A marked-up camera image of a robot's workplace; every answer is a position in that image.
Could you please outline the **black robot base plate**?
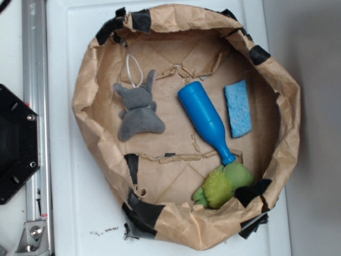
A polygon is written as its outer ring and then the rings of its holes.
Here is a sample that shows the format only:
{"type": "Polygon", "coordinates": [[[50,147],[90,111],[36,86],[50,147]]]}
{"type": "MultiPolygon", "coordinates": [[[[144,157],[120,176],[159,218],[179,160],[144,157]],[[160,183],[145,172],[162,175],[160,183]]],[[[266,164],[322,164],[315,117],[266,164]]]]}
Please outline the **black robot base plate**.
{"type": "Polygon", "coordinates": [[[1,205],[39,169],[38,115],[1,85],[1,205]]]}

